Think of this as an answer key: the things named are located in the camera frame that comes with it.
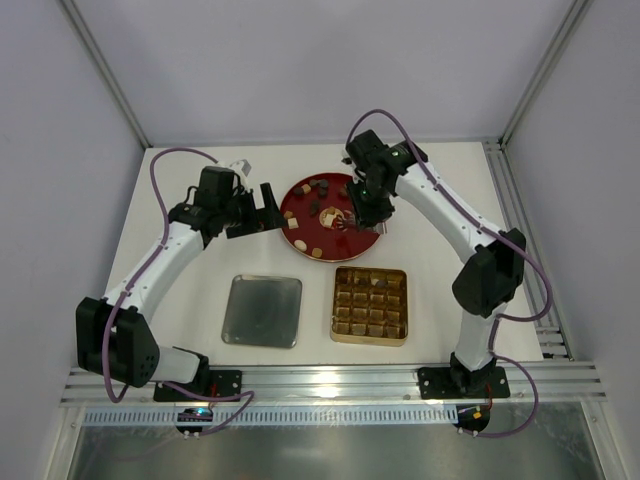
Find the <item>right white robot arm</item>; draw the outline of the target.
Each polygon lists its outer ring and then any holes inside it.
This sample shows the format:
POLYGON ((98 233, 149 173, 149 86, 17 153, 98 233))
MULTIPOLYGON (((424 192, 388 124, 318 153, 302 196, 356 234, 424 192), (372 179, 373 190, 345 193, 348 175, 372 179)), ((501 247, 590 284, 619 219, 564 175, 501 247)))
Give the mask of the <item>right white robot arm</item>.
POLYGON ((344 161, 355 175, 346 191, 357 229, 374 229, 390 219, 395 211, 391 200, 398 197, 421 213, 457 254, 463 267, 452 293, 462 322, 442 377, 444 390, 455 396, 484 393, 497 363, 490 352, 494 322, 523 280, 524 235, 484 222, 449 191, 427 154, 409 140, 390 146, 367 130, 347 142, 344 161))

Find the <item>metal tongs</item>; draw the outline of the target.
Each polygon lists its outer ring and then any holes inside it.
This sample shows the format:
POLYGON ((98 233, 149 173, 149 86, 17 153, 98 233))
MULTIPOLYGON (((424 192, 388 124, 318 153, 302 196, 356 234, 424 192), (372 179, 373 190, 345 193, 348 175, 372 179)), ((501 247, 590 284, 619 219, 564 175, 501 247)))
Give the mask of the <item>metal tongs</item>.
POLYGON ((354 230, 356 232, 369 232, 377 235, 384 235, 388 231, 385 222, 369 224, 360 221, 358 217, 350 211, 346 211, 343 215, 337 215, 334 226, 342 231, 354 230))

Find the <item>silver square box lid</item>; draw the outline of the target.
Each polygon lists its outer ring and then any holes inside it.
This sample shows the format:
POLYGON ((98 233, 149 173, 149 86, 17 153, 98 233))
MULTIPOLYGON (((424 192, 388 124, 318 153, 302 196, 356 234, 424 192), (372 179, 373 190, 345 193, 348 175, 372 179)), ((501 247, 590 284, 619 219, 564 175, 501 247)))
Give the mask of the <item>silver square box lid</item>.
POLYGON ((221 339, 229 345, 293 348, 302 290, 297 278, 237 275, 231 282, 221 339))

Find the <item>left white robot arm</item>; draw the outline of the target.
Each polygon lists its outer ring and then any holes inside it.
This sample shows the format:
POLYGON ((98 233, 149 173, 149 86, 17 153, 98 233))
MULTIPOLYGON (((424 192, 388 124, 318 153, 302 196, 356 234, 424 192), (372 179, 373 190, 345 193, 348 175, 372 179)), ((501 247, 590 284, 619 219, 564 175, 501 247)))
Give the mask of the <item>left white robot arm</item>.
POLYGON ((163 230, 146 256, 101 298, 84 298, 76 309, 80 368, 140 388, 148 383, 193 382, 203 356, 160 346, 150 322, 174 282, 220 234, 233 239, 285 227, 270 183, 254 194, 238 165, 208 166, 191 198, 161 210, 163 230))

